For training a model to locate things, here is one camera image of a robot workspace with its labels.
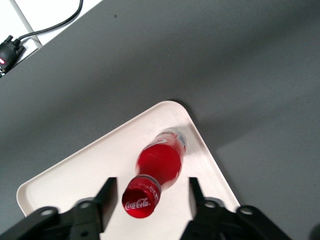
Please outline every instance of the cable connector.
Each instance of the cable connector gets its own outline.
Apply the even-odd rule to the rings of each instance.
[[[26,50],[19,39],[11,41],[12,38],[13,36],[9,35],[0,44],[0,74],[9,72]]]

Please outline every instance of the white surface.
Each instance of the white surface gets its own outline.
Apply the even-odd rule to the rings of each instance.
[[[163,129],[178,128],[187,139],[181,175],[165,190],[151,216],[136,219],[121,205],[127,184],[135,175],[140,151]],[[17,191],[25,215],[44,206],[69,210],[78,200],[94,197],[107,178],[117,177],[118,203],[101,239],[177,240],[191,220],[189,177],[198,177],[206,197],[223,200],[230,211],[239,203],[199,135],[187,111],[163,101],[116,128],[82,150],[27,181]]]
[[[16,10],[10,3],[10,0],[1,0],[0,11],[0,43],[2,43],[9,35],[12,35],[12,40],[15,40],[28,32]],[[21,57],[21,60],[37,49],[37,46],[32,39],[29,39],[23,45],[26,47],[26,51]]]
[[[102,0],[83,0],[83,6],[77,19]],[[46,29],[69,18],[78,9],[80,0],[15,0],[33,31]],[[45,45],[70,24],[57,30],[37,35]]]

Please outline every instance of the red bottle cap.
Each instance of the red bottle cap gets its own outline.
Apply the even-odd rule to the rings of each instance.
[[[148,217],[157,206],[161,187],[157,180],[149,175],[133,178],[122,195],[122,206],[132,217]]]

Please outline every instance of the coca-cola bottle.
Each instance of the coca-cola bottle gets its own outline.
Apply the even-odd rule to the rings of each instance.
[[[167,128],[142,150],[135,165],[136,177],[122,195],[129,215],[145,218],[154,211],[161,192],[172,186],[181,172],[186,145],[179,130]]]

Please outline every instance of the gray table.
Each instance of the gray table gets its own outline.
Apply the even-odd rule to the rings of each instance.
[[[241,204],[297,240],[320,222],[318,1],[162,2],[102,1],[1,78],[0,232],[19,185],[164,100]]]

